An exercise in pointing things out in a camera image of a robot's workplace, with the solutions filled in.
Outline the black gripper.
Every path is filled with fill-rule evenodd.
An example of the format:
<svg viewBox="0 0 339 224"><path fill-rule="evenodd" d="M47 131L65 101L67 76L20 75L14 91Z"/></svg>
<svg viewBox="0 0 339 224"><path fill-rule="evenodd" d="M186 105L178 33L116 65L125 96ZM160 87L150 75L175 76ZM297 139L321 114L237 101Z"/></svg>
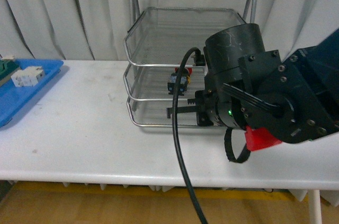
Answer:
<svg viewBox="0 0 339 224"><path fill-rule="evenodd" d="M220 126L240 129L235 99L227 94L218 93L216 81L211 74L205 75L204 86L204 90L195 92L195 98L187 100L188 104L195 106L177 107L177 113L197 113L197 125L200 127ZM173 113L173 107L166 108L168 119Z"/></svg>

